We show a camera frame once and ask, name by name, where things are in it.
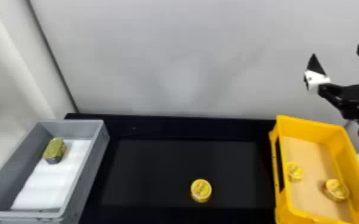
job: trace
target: white backdrop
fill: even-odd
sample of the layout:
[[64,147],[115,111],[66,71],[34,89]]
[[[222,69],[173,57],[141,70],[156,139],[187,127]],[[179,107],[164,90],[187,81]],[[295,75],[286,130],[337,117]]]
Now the white backdrop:
[[317,53],[332,80],[359,82],[359,1],[32,0],[81,112],[344,124],[309,96]]

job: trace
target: black mat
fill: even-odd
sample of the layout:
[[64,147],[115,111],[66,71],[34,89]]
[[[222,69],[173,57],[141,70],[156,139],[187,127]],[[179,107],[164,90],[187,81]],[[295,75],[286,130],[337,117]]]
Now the black mat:
[[[121,141],[102,204],[116,206],[271,208],[272,191],[255,142]],[[190,197],[192,181],[213,187],[207,203]]]
[[[102,119],[111,137],[81,224],[274,223],[268,140],[273,120],[102,114],[66,119]],[[206,204],[190,198],[195,178],[212,184]],[[226,184],[233,179],[236,184]],[[159,188],[164,184],[173,194]],[[245,190],[238,195],[232,186]]]

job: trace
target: can lid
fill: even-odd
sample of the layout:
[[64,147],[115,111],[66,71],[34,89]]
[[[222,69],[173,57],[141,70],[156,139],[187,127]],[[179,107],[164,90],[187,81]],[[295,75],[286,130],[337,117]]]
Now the can lid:
[[287,174],[292,182],[300,181],[304,177],[304,170],[298,163],[287,163]]
[[49,141],[46,146],[45,151],[43,152],[43,158],[54,158],[60,152],[60,147],[64,144],[62,138],[54,138]]
[[191,185],[192,198],[200,203],[207,202],[212,195],[212,186],[205,179],[197,179]]
[[350,194],[348,187],[337,179],[326,181],[326,188],[328,193],[337,200],[347,199]]

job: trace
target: small box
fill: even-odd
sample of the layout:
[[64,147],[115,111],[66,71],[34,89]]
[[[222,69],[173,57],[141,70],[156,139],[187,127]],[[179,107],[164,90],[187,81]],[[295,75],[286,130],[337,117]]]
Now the small box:
[[[11,210],[34,167],[43,160],[45,147],[54,138],[91,141],[63,205],[48,210]],[[0,224],[78,223],[109,140],[102,120],[37,122],[0,167]]]

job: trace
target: white foam insert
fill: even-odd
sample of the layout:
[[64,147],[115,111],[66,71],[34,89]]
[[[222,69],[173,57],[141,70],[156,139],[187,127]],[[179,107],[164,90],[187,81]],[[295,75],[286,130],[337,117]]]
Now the white foam insert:
[[91,140],[64,139],[67,151],[58,164],[41,159],[18,193],[11,209],[57,209],[68,197]]

